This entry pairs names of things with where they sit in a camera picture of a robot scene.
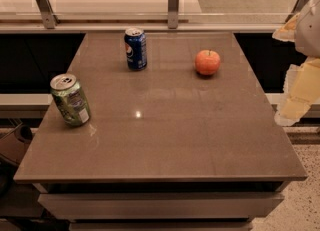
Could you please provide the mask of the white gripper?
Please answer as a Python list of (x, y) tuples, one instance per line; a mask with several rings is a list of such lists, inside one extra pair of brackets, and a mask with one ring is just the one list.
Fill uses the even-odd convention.
[(272, 38), (282, 42), (295, 41), (296, 50), (309, 56), (300, 66), (289, 66), (274, 116), (278, 125), (292, 126), (320, 98), (320, 0), (309, 0), (300, 14), (295, 14), (278, 28)]

